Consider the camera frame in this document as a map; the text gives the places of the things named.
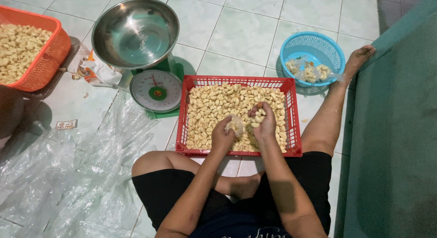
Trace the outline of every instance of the stainless steel bowl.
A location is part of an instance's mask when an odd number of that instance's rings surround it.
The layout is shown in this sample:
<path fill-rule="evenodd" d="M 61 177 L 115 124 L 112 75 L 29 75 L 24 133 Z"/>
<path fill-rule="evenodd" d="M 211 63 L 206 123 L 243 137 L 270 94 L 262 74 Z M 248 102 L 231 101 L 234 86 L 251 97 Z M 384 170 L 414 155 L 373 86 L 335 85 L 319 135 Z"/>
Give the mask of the stainless steel bowl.
<path fill-rule="evenodd" d="M 158 0 L 127 0 L 97 19 L 91 42 L 105 63 L 122 69 L 146 69 L 164 60 L 179 35 L 179 20 Z"/>

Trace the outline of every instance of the pile of plastic bags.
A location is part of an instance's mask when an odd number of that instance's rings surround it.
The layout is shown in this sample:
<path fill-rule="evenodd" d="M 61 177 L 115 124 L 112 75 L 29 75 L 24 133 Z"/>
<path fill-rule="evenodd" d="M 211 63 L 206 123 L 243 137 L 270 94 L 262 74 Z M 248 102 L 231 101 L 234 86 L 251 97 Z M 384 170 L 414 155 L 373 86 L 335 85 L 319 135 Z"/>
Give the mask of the pile of plastic bags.
<path fill-rule="evenodd" d="M 0 167 L 2 237 L 129 237 L 139 213 L 131 166 L 153 149 L 157 123 L 119 92 L 95 134 L 54 129 L 11 155 Z"/>

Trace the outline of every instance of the green kitchen scale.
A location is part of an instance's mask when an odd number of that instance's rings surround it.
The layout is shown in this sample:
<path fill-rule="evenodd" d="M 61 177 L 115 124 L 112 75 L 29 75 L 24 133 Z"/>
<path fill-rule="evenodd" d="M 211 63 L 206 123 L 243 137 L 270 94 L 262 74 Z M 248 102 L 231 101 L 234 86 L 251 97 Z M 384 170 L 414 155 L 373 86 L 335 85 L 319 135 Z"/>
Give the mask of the green kitchen scale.
<path fill-rule="evenodd" d="M 129 91 L 150 118 L 179 115 L 183 65 L 172 54 L 154 67 L 131 70 Z"/>

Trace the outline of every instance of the label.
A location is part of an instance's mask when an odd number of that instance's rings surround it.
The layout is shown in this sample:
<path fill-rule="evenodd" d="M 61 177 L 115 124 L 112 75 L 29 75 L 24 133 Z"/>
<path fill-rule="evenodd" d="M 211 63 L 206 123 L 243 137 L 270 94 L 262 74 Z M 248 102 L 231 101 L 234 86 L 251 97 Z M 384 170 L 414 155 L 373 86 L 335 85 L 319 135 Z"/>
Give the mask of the label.
<path fill-rule="evenodd" d="M 57 122 L 55 129 L 74 129 L 77 127 L 77 119 L 66 121 L 66 122 Z"/>

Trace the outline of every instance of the bare foot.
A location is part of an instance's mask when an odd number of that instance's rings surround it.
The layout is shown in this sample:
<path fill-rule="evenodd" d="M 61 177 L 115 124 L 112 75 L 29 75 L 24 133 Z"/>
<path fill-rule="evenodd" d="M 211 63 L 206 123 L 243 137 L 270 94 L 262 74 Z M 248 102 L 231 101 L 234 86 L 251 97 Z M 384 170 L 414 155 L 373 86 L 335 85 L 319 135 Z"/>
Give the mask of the bare foot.
<path fill-rule="evenodd" d="M 369 60 L 375 52 L 376 49 L 372 45 L 365 45 L 362 48 L 353 51 L 346 63 L 346 67 L 344 68 L 344 73 L 346 74 L 345 80 L 350 81 L 361 66 Z"/>
<path fill-rule="evenodd" d="M 258 189 L 261 176 L 264 174 L 260 172 L 248 177 L 236 177 L 231 185 L 231 196 L 239 200 L 252 198 Z"/>

